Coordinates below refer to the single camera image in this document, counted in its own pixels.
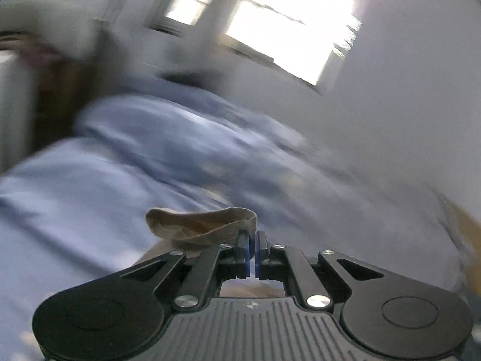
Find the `beige cloth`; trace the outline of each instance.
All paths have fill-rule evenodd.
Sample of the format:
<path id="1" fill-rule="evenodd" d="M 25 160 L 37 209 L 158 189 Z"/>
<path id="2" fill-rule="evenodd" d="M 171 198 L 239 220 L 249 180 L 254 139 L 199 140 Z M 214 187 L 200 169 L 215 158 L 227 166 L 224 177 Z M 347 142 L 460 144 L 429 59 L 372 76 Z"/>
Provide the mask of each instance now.
<path id="1" fill-rule="evenodd" d="M 254 237 L 257 215 L 252 210 L 230 207 L 204 213 L 178 213 L 171 209 L 150 210 L 146 221 L 152 233 L 160 238 L 137 263 L 158 257 L 172 250 L 182 250 L 188 257 L 195 257 L 205 247 L 221 243 L 234 244 L 239 230 L 246 230 Z M 273 287 L 251 275 L 247 280 L 226 281 L 221 297 L 274 298 L 284 295 L 279 286 Z"/>
<path id="2" fill-rule="evenodd" d="M 242 207 L 229 207 L 204 213 L 178 213 L 154 208 L 145 216 L 152 233 L 160 238 L 137 263 L 158 257 L 171 250 L 182 250 L 195 257 L 211 245 L 235 243 L 239 230 L 254 237 L 257 215 Z"/>

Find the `wooden bed frame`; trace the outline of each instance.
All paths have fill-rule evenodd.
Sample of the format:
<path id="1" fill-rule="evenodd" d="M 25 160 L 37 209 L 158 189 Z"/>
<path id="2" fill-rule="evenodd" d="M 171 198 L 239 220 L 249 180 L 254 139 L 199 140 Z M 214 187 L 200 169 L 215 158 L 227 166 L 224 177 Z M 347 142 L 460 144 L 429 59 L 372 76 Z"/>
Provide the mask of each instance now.
<path id="1" fill-rule="evenodd" d="M 471 267 L 466 273 L 471 289 L 481 296 L 481 225 L 465 210 L 451 203 L 458 220 L 459 231 L 472 244 L 475 252 Z"/>

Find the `ridged black surface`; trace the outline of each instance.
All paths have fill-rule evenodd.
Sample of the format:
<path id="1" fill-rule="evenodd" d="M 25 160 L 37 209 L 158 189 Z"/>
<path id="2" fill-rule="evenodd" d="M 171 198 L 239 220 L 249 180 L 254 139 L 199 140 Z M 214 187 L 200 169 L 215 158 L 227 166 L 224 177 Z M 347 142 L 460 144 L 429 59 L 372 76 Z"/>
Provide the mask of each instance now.
<path id="1" fill-rule="evenodd" d="M 136 361 L 371 361 L 328 313 L 306 312 L 292 298 L 213 298 L 179 314 Z"/>

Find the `bed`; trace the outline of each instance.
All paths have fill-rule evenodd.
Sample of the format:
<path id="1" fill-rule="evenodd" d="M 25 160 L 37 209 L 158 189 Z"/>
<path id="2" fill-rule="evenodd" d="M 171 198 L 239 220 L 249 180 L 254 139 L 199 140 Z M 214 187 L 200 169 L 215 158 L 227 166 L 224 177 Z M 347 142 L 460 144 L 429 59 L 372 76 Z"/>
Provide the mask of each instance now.
<path id="1" fill-rule="evenodd" d="M 0 358 L 37 361 L 30 323 L 52 293 L 135 263 L 152 207 L 247 207 L 270 241 L 333 249 L 459 291 L 468 253 L 428 186 L 383 188 L 325 146 L 207 91 L 130 79 L 75 137 L 0 181 Z"/>

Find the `silver screw head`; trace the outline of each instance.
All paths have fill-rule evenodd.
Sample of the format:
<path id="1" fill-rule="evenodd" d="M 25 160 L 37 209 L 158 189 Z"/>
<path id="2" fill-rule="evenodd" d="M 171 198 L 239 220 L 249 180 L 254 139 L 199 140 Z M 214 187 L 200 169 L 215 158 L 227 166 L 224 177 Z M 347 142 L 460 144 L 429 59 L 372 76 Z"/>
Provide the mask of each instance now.
<path id="1" fill-rule="evenodd" d="M 473 326 L 473 330 L 471 331 L 471 336 L 473 337 L 473 340 L 478 345 L 481 345 L 481 324 L 475 324 Z"/>
<path id="2" fill-rule="evenodd" d="M 259 303 L 256 303 L 255 301 L 249 301 L 245 306 L 247 308 L 251 308 L 251 310 L 255 310 L 259 306 Z"/>
<path id="3" fill-rule="evenodd" d="M 330 304 L 330 298 L 323 295 L 313 295 L 307 298 L 307 304 L 314 308 L 324 308 Z"/>
<path id="4" fill-rule="evenodd" d="M 193 307 L 199 303 L 199 299 L 192 295 L 184 295 L 175 298 L 174 303 L 181 308 Z"/>

